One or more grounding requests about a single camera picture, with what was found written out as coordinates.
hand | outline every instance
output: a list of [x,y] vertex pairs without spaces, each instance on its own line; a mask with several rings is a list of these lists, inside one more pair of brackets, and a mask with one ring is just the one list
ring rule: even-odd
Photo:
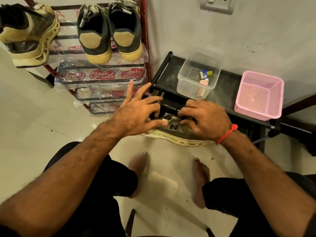
[[134,82],[131,80],[127,88],[125,101],[109,121],[122,132],[123,137],[140,135],[153,128],[167,126],[168,122],[165,120],[150,121],[148,118],[153,112],[158,117],[160,105],[155,102],[162,100],[160,96],[150,96],[142,100],[143,94],[151,86],[151,83],[147,83],[139,88],[134,98],[132,98],[133,85]]
[[187,124],[193,132],[206,140],[218,142],[219,139],[231,130],[232,123],[223,107],[205,100],[188,100],[187,107],[183,107],[179,116],[191,116],[196,119],[182,120],[181,124]]

chair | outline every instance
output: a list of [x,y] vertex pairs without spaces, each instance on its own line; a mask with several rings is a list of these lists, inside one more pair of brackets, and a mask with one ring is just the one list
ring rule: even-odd
[[[132,236],[132,229],[133,229],[135,214],[136,214],[136,210],[132,209],[131,214],[130,214],[130,216],[128,218],[126,227],[125,227],[126,237],[131,237]],[[210,228],[207,228],[206,232],[209,235],[209,237],[215,237],[215,235],[213,234],[213,232],[211,231]],[[139,236],[139,237],[163,237],[163,236]]]

pink plastic basket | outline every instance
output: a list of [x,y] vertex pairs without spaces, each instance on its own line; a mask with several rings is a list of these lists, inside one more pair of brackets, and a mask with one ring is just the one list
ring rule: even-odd
[[284,81],[281,78],[245,71],[235,104],[237,113],[267,121],[282,114]]

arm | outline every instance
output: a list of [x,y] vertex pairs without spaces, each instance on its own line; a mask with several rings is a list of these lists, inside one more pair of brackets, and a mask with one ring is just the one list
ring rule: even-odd
[[21,236],[52,236],[72,216],[87,192],[103,159],[118,141],[138,135],[162,120],[147,122],[160,109],[160,97],[141,100],[150,83],[141,87],[132,99],[133,82],[122,107],[111,119],[100,124],[82,143],[69,151],[47,171],[0,206],[0,223]]
[[[205,139],[217,142],[231,129],[224,109],[204,100],[188,100],[179,115],[192,116],[183,123]],[[233,131],[222,145],[243,173],[253,196],[278,236],[304,236],[310,219],[316,212],[316,201],[288,177],[277,165],[261,153],[239,131]]]

sneaker sole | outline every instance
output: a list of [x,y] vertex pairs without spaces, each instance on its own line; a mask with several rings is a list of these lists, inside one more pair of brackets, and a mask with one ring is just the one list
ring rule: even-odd
[[[54,13],[50,6],[46,6],[50,13]],[[23,54],[11,54],[13,63],[17,68],[38,67],[44,65],[49,58],[51,43],[60,30],[58,17],[55,15],[52,25],[42,34],[39,46],[34,50]]]
[[109,43],[109,47],[108,47],[107,51],[103,54],[89,55],[86,53],[86,55],[87,55],[88,61],[92,64],[95,64],[95,65],[105,64],[105,63],[109,62],[109,60],[111,60],[111,58],[112,58],[111,43]]
[[151,138],[158,138],[168,140],[174,144],[188,146],[188,147],[198,147],[204,146],[213,143],[213,141],[199,141],[199,140],[187,140],[182,139],[180,137],[176,137],[174,135],[170,135],[168,133],[159,131],[159,130],[150,130],[147,133],[142,134],[143,136],[151,137]]
[[132,62],[136,61],[139,59],[142,55],[142,43],[140,43],[139,48],[136,51],[130,52],[130,53],[124,53],[124,52],[119,52],[121,54],[121,58],[127,62]]

